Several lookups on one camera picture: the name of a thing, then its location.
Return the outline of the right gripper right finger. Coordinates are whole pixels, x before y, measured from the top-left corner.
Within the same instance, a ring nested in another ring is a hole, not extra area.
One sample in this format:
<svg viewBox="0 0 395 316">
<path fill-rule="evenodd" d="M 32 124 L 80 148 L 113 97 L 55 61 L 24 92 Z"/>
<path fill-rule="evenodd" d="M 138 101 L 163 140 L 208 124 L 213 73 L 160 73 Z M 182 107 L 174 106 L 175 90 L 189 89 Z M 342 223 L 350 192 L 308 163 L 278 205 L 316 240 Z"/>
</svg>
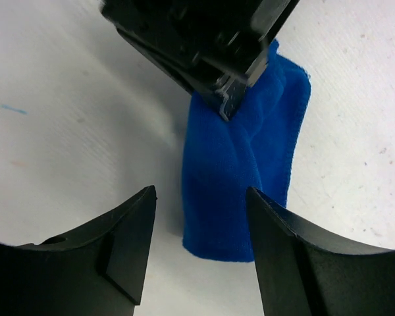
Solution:
<svg viewBox="0 0 395 316">
<path fill-rule="evenodd" d="M 246 192 L 266 315 L 395 315 L 395 250 L 332 233 Z"/>
</svg>

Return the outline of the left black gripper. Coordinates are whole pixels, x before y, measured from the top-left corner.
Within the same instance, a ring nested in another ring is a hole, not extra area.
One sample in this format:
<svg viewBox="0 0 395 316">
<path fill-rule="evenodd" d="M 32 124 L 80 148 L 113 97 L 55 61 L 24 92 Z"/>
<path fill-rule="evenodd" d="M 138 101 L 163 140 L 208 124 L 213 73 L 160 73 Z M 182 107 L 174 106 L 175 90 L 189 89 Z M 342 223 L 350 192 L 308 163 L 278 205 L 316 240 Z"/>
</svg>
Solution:
<svg viewBox="0 0 395 316">
<path fill-rule="evenodd" d="M 267 66 L 297 1 L 103 1 L 118 34 L 224 121 Z"/>
</svg>

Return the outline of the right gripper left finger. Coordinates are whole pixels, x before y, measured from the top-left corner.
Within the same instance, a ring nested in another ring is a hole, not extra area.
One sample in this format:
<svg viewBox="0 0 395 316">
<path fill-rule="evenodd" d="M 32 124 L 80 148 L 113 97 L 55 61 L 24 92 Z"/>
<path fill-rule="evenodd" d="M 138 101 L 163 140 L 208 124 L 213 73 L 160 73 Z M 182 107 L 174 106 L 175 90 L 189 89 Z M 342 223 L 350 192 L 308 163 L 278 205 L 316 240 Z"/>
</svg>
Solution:
<svg viewBox="0 0 395 316">
<path fill-rule="evenodd" d="M 132 315 L 142 299 L 156 202 L 148 186 L 40 244 L 0 244 L 0 315 Z"/>
</svg>

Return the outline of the blue towel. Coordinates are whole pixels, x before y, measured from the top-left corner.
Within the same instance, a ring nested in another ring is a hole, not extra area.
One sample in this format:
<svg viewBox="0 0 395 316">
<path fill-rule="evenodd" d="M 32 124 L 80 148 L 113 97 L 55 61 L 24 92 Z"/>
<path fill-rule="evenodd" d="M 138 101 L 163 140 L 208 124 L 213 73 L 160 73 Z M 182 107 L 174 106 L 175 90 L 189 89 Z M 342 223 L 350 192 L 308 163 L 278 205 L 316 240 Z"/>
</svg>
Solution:
<svg viewBox="0 0 395 316">
<path fill-rule="evenodd" d="M 287 203 L 294 150 L 309 103 L 307 72 L 278 53 L 231 121 L 223 121 L 194 94 L 182 160 L 182 244 L 215 261 L 251 262 L 246 191 L 257 188 Z"/>
</svg>

